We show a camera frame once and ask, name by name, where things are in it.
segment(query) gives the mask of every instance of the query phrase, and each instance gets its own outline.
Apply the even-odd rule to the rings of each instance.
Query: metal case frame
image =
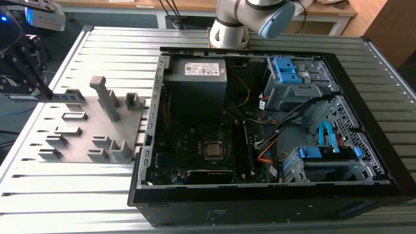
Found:
[[[393,184],[349,186],[270,186],[253,188],[142,189],[138,181],[141,162],[149,160],[153,136],[137,158],[129,205],[139,208],[154,226],[233,223],[293,222],[351,218],[381,206],[406,202],[416,197],[416,183],[367,107],[335,54],[293,51],[237,51],[203,48],[165,48],[159,57],[149,128],[157,126],[163,70],[162,59],[174,54],[186,56],[321,56],[341,86],[346,101],[361,123],[370,144],[387,169]]]

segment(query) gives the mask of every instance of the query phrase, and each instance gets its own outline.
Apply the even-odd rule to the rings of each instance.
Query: wire bundle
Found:
[[[286,128],[286,126],[295,120],[298,119],[306,112],[306,110],[309,109],[309,107],[315,104],[319,101],[325,101],[325,100],[331,100],[334,98],[334,95],[325,95],[322,97],[315,97],[313,99],[310,99],[309,101],[306,101],[305,103],[302,103],[298,107],[295,107],[289,113],[287,115],[283,117],[283,119],[281,120],[278,126],[277,126],[277,130],[275,133],[265,140],[262,140],[258,144],[257,147],[263,146],[267,142],[270,142],[270,144],[267,145],[266,149],[263,150],[263,152],[261,153],[259,157],[258,157],[258,161],[263,161],[267,163],[273,163],[273,161],[270,159],[265,159],[263,155],[266,154],[267,150],[274,146],[274,144],[277,143],[278,139],[279,139],[279,135],[281,132],[283,131],[283,129]]]
[[[181,11],[178,10],[178,7],[177,7],[175,0],[173,0],[173,4],[170,3],[169,0],[166,0],[166,1],[167,1],[167,3],[169,3],[169,5],[170,5],[171,9],[173,9],[173,11],[174,11],[175,16],[177,16],[177,20],[178,20],[178,23],[179,23],[179,29],[183,29],[182,15],[181,15]],[[173,23],[174,23],[174,24],[178,24],[178,23],[175,22],[174,16],[170,15],[170,12],[169,12],[167,8],[165,7],[165,4],[163,4],[162,0],[159,0],[159,3],[161,3],[161,5],[162,5],[162,7],[163,7],[163,9],[165,9],[165,12],[167,13],[167,16],[169,16],[170,20],[173,21]]]

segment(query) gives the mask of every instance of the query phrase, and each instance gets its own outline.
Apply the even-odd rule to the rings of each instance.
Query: white sticker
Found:
[[[186,76],[219,76],[221,64],[190,62],[185,65],[185,74]]]
[[[278,177],[278,170],[274,168],[274,166],[271,166],[271,170],[269,170],[271,172],[271,174]]]
[[[310,77],[310,73],[309,72],[298,72],[298,75],[301,77]]]
[[[261,108],[261,110],[265,110],[265,108],[266,108],[266,101],[261,101],[259,108]]]
[[[149,5],[137,5],[138,8],[155,8],[155,6],[149,6]]]

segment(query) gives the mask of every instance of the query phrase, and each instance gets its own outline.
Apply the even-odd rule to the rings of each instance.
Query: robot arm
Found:
[[[289,0],[218,1],[210,43],[217,48],[243,49],[249,29],[266,39],[277,37],[291,23],[295,4]]]
[[[54,101],[57,95],[49,88],[43,72],[47,69],[43,40],[38,35],[23,34],[23,29],[7,5],[26,6],[27,20],[46,25],[47,28],[57,26],[46,23],[45,16],[55,14],[62,18],[65,14],[61,13],[59,6],[49,0],[31,2],[0,0],[0,32],[7,35],[0,37],[0,94],[6,94],[15,102]],[[42,15],[42,20],[30,17],[34,15]]]

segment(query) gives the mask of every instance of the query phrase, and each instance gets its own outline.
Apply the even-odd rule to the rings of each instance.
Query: white table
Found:
[[[89,92],[83,80],[107,77],[109,89],[151,97],[161,46],[209,47],[207,31],[95,27],[83,31],[57,73],[51,88]],[[253,49],[337,53],[389,139],[416,179],[416,96],[373,43],[362,38],[251,35]],[[5,233],[415,233],[416,200],[383,207],[346,221],[154,228],[127,206],[131,164],[43,163],[29,150],[31,136],[46,126],[39,104],[0,167],[0,227]],[[141,123],[146,129],[147,114]],[[138,134],[138,145],[145,133]]]

